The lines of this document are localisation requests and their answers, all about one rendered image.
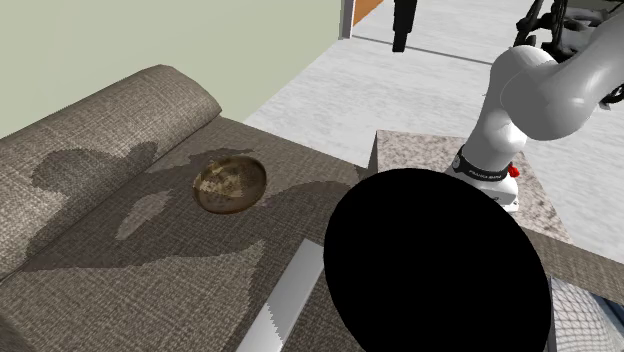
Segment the brown patterned bowl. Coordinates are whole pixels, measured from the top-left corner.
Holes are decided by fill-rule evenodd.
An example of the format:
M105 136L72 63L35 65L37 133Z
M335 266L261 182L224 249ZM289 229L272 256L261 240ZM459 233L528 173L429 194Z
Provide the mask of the brown patterned bowl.
M250 156L236 155L210 162L192 183L198 205L213 214L234 214L256 204L267 187L267 172Z

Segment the black metal frame furniture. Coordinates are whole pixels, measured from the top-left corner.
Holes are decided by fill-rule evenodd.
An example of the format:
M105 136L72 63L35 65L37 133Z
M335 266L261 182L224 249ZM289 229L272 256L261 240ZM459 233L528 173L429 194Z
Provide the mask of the black metal frame furniture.
M545 0L534 0L527 14L516 23L513 46L536 46L534 32L551 33L551 41L540 48L562 63L582 51L592 32L624 11L624 0L553 0L550 10L540 15Z

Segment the speckled grey robot stand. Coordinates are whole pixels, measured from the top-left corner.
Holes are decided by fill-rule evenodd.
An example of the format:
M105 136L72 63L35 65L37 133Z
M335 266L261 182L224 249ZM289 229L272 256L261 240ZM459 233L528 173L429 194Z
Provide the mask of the speckled grey robot stand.
M377 130L368 170L371 174L396 168L443 172L464 142L462 137ZM520 172L516 178L519 210L511 216L526 229L572 244L571 236L522 152L513 158L513 166Z

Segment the black upright post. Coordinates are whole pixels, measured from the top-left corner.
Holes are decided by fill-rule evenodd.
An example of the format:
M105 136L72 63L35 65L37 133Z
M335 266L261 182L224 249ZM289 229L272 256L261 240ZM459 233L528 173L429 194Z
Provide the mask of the black upright post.
M404 52L408 35L411 33L418 0L394 0L393 52Z

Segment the grey-brown fabric sofa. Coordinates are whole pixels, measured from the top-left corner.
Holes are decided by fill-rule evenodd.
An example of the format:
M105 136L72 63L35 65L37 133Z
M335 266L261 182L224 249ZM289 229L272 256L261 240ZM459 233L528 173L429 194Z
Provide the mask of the grey-brown fabric sofa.
M259 160L252 207L213 214L192 183L210 162ZM0 139L0 352L236 352L304 239L368 170L223 118L156 65ZM563 244L521 226L552 276ZM365 352L325 265L281 352Z

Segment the white mesh patterned object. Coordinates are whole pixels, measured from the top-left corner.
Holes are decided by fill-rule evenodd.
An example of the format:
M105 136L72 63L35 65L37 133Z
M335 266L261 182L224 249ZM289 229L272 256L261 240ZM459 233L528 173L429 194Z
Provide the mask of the white mesh patterned object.
M606 301L552 278L556 352L624 352L624 325Z

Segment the silver serrated knife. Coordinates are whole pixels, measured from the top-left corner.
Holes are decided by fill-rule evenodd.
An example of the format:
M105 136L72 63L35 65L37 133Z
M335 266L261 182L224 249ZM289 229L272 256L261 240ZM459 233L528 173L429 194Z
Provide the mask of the silver serrated knife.
M304 239L236 352L281 352L323 268L323 247Z

